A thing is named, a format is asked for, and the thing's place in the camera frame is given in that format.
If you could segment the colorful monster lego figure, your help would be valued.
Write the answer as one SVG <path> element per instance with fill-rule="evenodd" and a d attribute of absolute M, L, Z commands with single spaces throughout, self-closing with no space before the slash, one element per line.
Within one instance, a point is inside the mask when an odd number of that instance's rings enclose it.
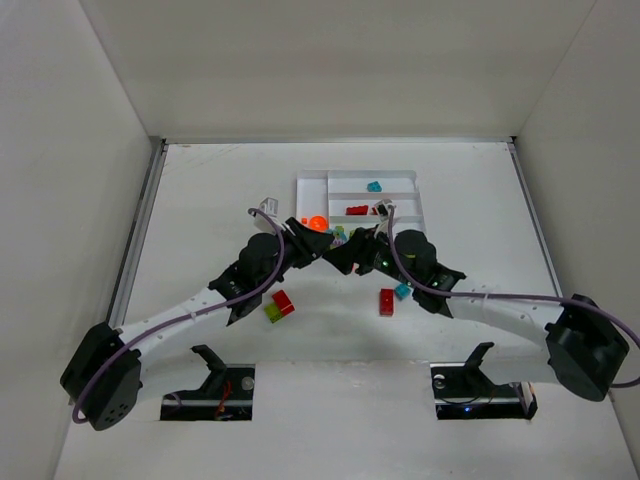
<path fill-rule="evenodd" d="M 353 236 L 353 230 L 346 230 L 342 225 L 336 225 L 329 230 L 329 233 L 333 235 L 333 241 L 331 248 L 337 248 L 346 244 Z"/>

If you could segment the orange curved lego piece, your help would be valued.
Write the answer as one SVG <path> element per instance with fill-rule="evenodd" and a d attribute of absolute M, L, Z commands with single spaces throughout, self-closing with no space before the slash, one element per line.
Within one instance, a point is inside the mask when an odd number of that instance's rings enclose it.
<path fill-rule="evenodd" d="M 329 229 L 328 220 L 321 215 L 311 217 L 308 226 L 310 229 L 318 232 L 326 232 Z"/>

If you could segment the red 2x4 lego brick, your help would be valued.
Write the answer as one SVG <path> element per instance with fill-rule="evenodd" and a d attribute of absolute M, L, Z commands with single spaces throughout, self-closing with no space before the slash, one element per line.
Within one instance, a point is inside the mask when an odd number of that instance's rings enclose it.
<path fill-rule="evenodd" d="M 345 209 L 347 216 L 366 216 L 368 212 L 369 207 L 367 205 L 349 206 Z"/>

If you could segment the cyan small lego brick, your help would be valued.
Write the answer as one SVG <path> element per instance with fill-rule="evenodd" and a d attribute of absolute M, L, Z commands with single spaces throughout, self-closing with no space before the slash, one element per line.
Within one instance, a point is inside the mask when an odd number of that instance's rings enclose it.
<path fill-rule="evenodd" d="M 382 187 L 378 181 L 373 181 L 367 184 L 367 191 L 370 193 L 380 193 Z"/>

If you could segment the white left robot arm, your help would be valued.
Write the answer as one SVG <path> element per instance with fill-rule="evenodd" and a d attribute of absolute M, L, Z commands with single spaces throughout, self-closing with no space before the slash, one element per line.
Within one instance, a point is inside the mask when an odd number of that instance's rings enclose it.
<path fill-rule="evenodd" d="M 73 403 L 74 423 L 88 423 L 96 431 L 113 427 L 151 393 L 151 380 L 162 381 L 152 367 L 182 350 L 203 358 L 205 370 L 181 375 L 177 387 L 198 387 L 215 360 L 206 346 L 194 344 L 199 330 L 225 328 L 246 317 L 288 269 L 310 265 L 333 241 L 295 218 L 279 223 L 255 208 L 249 212 L 269 231 L 251 236 L 237 259 L 197 294 L 143 321 L 119 328 L 101 322 L 85 333 L 60 378 Z"/>

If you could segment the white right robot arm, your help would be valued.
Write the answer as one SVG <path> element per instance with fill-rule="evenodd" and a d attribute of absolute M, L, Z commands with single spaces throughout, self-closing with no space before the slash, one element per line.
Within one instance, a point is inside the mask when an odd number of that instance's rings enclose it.
<path fill-rule="evenodd" d="M 591 299 L 500 293 L 440 263 L 421 231 L 388 235 L 359 228 L 323 257 L 345 275 L 376 270 L 409 284 L 413 300 L 431 314 L 482 323 L 524 339 L 519 347 L 482 340 L 454 367 L 477 396 L 492 387 L 534 382 L 559 384 L 599 402 L 614 387 L 629 353 L 628 342 Z"/>

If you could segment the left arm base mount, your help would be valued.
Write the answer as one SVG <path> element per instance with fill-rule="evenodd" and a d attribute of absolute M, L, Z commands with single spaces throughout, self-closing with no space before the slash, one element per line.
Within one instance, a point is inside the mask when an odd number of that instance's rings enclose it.
<path fill-rule="evenodd" d="M 251 421 L 255 388 L 255 364 L 226 364 L 211 348 L 197 345 L 207 377 L 191 390 L 170 392 L 162 399 L 161 421 Z"/>

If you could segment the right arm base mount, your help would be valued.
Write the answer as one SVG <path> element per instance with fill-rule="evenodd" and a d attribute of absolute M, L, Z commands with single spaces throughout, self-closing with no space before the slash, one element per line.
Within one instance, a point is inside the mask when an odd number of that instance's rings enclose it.
<path fill-rule="evenodd" d="M 436 418 L 445 420 L 532 420 L 538 411 L 530 383 L 493 383 L 481 370 L 493 342 L 480 343 L 464 362 L 431 363 Z"/>

